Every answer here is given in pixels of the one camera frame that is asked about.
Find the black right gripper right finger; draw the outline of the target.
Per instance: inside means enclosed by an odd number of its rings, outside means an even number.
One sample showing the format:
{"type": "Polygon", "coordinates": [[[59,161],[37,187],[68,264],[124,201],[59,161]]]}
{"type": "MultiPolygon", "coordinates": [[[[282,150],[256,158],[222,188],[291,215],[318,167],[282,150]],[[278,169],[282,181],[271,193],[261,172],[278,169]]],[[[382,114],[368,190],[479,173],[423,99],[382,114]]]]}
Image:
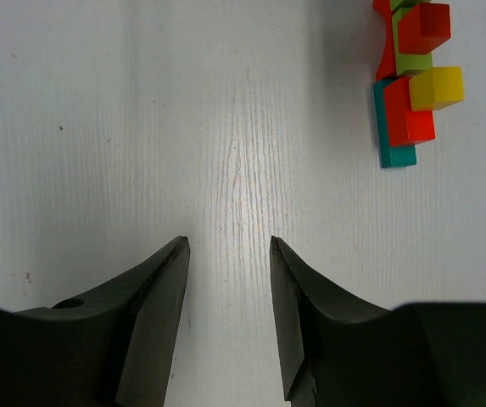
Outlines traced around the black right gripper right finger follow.
{"type": "Polygon", "coordinates": [[[271,238],[270,270],[283,397],[290,403],[314,403],[312,367],[321,353],[318,318],[351,325],[388,311],[314,270],[280,237],[271,238]]]}

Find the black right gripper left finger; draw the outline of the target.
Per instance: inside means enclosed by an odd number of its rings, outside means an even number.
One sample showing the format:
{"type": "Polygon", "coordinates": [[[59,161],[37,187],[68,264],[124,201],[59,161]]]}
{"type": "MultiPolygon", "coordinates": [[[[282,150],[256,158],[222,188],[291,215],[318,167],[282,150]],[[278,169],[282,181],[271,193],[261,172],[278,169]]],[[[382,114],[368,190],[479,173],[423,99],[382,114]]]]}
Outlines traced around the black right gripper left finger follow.
{"type": "Polygon", "coordinates": [[[20,311],[25,406],[161,406],[187,287],[190,247],[150,258],[51,308],[20,311]]]}

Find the teal long block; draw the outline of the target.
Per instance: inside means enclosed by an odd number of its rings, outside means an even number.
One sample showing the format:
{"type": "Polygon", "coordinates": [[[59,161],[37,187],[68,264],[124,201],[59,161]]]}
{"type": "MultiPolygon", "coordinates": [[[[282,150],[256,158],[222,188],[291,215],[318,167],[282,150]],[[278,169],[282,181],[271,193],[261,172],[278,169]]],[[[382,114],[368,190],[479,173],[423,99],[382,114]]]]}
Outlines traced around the teal long block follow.
{"type": "Polygon", "coordinates": [[[405,168],[417,163],[415,147],[391,147],[389,143],[383,91],[393,81],[393,79],[384,79],[376,81],[372,86],[377,123],[377,142],[380,164],[383,169],[405,168]]]}

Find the red rectangular block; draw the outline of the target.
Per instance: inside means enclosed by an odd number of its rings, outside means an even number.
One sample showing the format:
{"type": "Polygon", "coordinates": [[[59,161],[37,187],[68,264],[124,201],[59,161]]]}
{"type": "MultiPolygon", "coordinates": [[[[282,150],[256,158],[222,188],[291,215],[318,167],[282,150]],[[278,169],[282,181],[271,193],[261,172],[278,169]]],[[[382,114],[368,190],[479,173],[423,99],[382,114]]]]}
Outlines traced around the red rectangular block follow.
{"type": "Polygon", "coordinates": [[[416,146],[436,137],[433,112],[411,109],[409,78],[402,77],[384,88],[388,139],[392,147],[416,146]]]}

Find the red arch block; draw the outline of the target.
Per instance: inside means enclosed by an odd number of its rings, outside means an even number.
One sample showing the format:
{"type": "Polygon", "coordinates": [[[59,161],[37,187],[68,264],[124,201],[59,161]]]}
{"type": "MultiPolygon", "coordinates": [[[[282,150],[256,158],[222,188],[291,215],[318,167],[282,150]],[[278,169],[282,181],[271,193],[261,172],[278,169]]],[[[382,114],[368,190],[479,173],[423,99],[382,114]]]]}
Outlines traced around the red arch block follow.
{"type": "Polygon", "coordinates": [[[392,28],[392,9],[389,0],[374,0],[373,9],[382,17],[385,27],[385,42],[380,65],[375,74],[376,81],[392,79],[397,76],[392,28]]]}

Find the yellow cube block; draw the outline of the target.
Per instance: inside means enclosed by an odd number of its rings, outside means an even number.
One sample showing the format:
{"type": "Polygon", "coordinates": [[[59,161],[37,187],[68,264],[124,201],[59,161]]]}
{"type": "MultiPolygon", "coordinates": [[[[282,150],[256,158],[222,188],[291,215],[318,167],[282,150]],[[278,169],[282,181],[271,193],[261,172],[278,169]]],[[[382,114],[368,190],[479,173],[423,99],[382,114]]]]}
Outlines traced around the yellow cube block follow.
{"type": "Polygon", "coordinates": [[[409,79],[411,109],[435,111],[465,99],[460,66],[432,67],[409,79]]]}

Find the green rectangular block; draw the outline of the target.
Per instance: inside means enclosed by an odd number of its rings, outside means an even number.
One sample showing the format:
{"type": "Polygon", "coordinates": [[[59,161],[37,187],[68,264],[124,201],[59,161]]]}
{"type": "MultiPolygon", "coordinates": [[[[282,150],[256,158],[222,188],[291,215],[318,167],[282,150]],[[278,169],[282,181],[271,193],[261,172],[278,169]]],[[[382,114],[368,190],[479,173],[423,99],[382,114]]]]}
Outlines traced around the green rectangular block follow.
{"type": "Polygon", "coordinates": [[[399,8],[392,16],[392,31],[394,39],[395,74],[397,76],[417,75],[433,66],[431,53],[425,55],[402,53],[399,50],[398,24],[402,17],[410,11],[409,8],[399,8]]]}

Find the small red cube block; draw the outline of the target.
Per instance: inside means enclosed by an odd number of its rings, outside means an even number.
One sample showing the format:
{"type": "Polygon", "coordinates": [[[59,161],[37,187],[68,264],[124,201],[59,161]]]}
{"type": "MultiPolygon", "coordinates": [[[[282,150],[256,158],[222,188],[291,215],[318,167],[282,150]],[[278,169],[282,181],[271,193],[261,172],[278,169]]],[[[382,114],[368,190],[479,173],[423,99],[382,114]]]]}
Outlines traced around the small red cube block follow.
{"type": "Polygon", "coordinates": [[[427,55],[451,38],[449,4],[423,2],[399,11],[396,28],[401,53],[427,55]]]}

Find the small green cube block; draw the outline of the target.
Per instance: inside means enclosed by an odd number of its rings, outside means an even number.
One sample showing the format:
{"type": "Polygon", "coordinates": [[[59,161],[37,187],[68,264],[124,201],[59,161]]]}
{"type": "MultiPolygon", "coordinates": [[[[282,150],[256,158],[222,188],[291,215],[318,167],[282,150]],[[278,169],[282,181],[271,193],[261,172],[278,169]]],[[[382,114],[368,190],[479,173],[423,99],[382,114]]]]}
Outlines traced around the small green cube block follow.
{"type": "Polygon", "coordinates": [[[400,8],[413,8],[419,3],[428,3],[430,0],[391,0],[390,7],[393,12],[400,8]]]}

